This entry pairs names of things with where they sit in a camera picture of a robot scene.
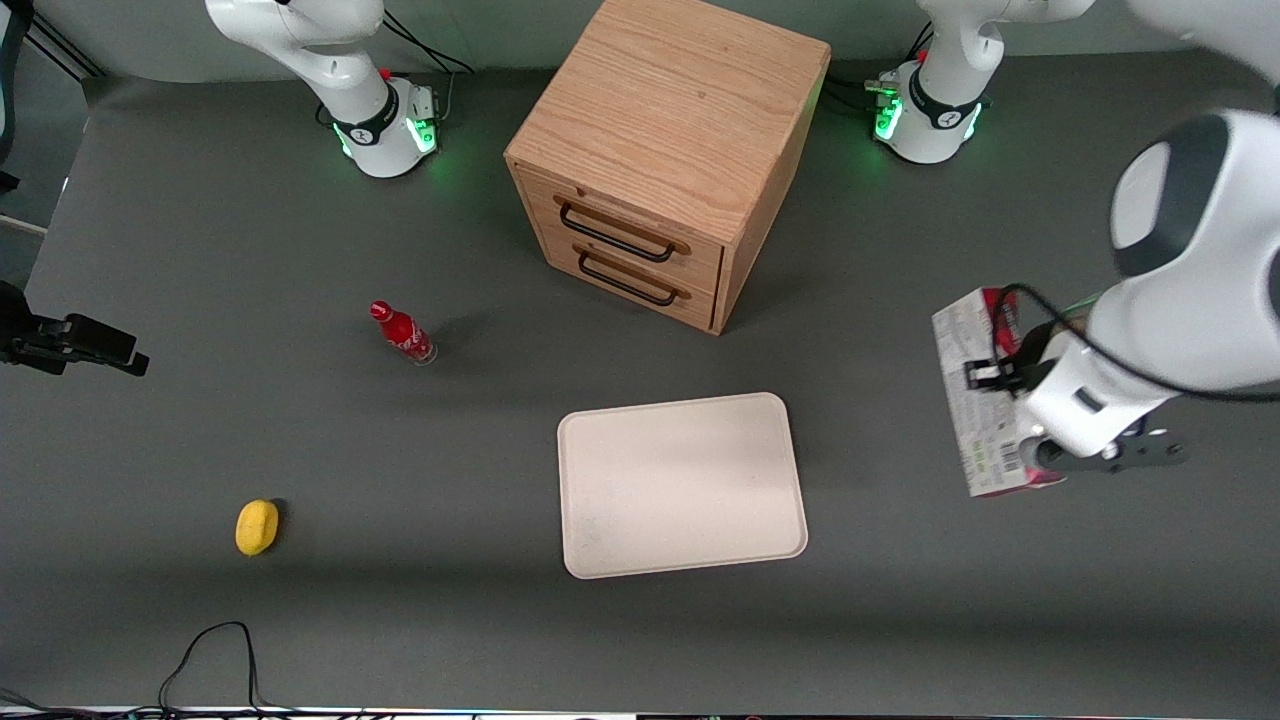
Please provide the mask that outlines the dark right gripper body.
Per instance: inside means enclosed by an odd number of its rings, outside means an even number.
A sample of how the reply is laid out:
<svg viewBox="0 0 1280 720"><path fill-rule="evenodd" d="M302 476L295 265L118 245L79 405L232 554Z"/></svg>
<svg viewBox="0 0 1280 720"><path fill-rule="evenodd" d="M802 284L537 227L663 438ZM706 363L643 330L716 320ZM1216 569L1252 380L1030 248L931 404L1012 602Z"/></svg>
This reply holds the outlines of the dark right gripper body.
<svg viewBox="0 0 1280 720"><path fill-rule="evenodd" d="M1 283L1 363L9 365L46 369L44 359L23 354L17 340L38 340L44 322L36 316L27 304L26 296L17 286Z"/></svg>

